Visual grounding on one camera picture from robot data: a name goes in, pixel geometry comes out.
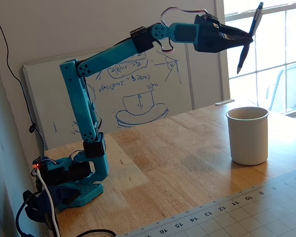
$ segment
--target window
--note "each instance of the window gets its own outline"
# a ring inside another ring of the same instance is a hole
[[[257,0],[224,0],[226,25],[249,31]],[[296,1],[265,0],[242,70],[242,47],[227,50],[230,96],[278,113],[296,110]]]

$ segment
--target white cable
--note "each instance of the white cable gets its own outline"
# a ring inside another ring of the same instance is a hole
[[[167,11],[170,11],[170,10],[180,10],[180,11],[184,11],[184,12],[188,12],[188,13],[199,13],[199,12],[205,12],[206,16],[208,15],[206,9],[195,9],[195,10],[182,10],[178,7],[169,7],[167,9],[165,9],[162,13],[161,13],[161,24],[164,25],[164,26],[167,26],[167,24],[164,22],[164,20],[162,19],[163,18],[163,15],[167,12]]]
[[[55,231],[56,231],[56,234],[57,234],[57,237],[60,237],[60,234],[59,234],[59,230],[58,230],[58,226],[57,226],[57,223],[56,223],[56,217],[55,217],[55,210],[54,210],[54,203],[53,203],[53,199],[51,198],[51,195],[50,195],[50,192],[44,182],[44,180],[42,179],[41,175],[40,175],[40,171],[39,169],[36,169],[37,171],[37,176],[39,178],[39,180],[41,181],[41,183],[43,184],[43,187],[47,193],[47,196],[49,198],[49,202],[50,202],[50,206],[51,206],[51,217],[53,219],[53,223],[54,223],[54,227],[55,227]]]

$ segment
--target white wall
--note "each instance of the white wall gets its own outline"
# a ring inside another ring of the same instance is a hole
[[[0,21],[10,47],[12,70],[24,81],[20,69],[25,62],[111,46],[129,37],[131,30],[159,22],[161,12],[170,6],[206,8],[215,13],[214,0],[0,0]],[[195,18],[169,14],[177,22],[194,22]],[[31,162],[39,155],[39,147],[28,132],[31,124],[22,91],[7,70],[5,53],[0,34],[0,73],[26,158]],[[218,55],[195,52],[192,45],[189,55],[193,93],[198,98],[195,107],[219,101]]]
[[[14,219],[27,189],[35,190],[0,78],[0,237],[18,236]],[[45,236],[45,226],[28,219],[25,212],[21,214],[20,226],[27,234]]]

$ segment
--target cutting mat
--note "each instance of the cutting mat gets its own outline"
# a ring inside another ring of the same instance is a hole
[[[296,237],[296,170],[127,237]]]

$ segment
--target power cord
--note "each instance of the power cord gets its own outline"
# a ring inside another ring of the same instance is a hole
[[[19,219],[20,219],[20,215],[21,215],[21,212],[23,210],[23,208],[25,207],[26,203],[35,195],[39,194],[39,192],[37,191],[36,193],[32,193],[21,205],[20,209],[18,210],[18,213],[16,214],[16,217],[15,217],[15,225],[16,225],[16,229],[17,231],[19,232],[19,234],[22,236],[22,237],[34,237],[33,235],[31,234],[26,234],[24,233],[21,228],[20,228],[20,224],[19,224]]]
[[[108,234],[110,234],[112,236],[117,236],[114,231],[110,231],[110,230],[107,230],[107,229],[98,229],[98,230],[89,230],[89,231],[83,232],[83,233],[79,234],[76,237],[82,237],[82,236],[85,236],[85,235],[91,234],[91,233],[108,233]]]
[[[37,176],[40,180],[40,182],[43,184],[43,187],[47,193],[47,196],[49,198],[49,202],[50,202],[50,207],[51,207],[51,216],[52,216],[52,219],[53,219],[53,224],[54,224],[54,228],[55,228],[55,231],[56,231],[56,235],[57,237],[60,237],[60,233],[59,233],[59,229],[58,229],[58,226],[57,226],[57,222],[56,222],[56,216],[55,216],[55,208],[54,208],[54,203],[53,203],[53,198],[51,197],[50,195],[50,192],[44,182],[44,180],[42,179],[41,175],[40,175],[40,171],[39,171],[39,168],[36,169],[37,171]]]
[[[20,83],[20,86],[21,86],[22,92],[23,92],[23,96],[24,96],[24,99],[25,99],[25,103],[26,103],[26,108],[28,110],[28,113],[29,113],[29,116],[30,116],[30,119],[31,119],[32,125],[29,128],[29,132],[33,133],[34,131],[36,131],[39,134],[39,136],[41,138],[41,141],[43,143],[43,157],[44,157],[45,156],[45,142],[44,142],[43,136],[41,135],[40,131],[38,131],[38,129],[36,128],[36,123],[34,123],[34,121],[33,121],[33,118],[32,118],[32,115],[31,115],[30,109],[29,109],[29,103],[28,103],[27,98],[25,96],[25,91],[24,91],[23,84],[21,83],[20,79],[17,78],[17,76],[13,73],[13,71],[10,68],[10,65],[9,65],[9,46],[8,46],[7,41],[6,41],[5,34],[3,32],[1,24],[0,24],[0,30],[1,30],[2,36],[4,38],[5,46],[6,46],[6,61],[5,61],[6,65],[7,65],[8,69],[9,69],[10,73],[12,74],[12,76]]]

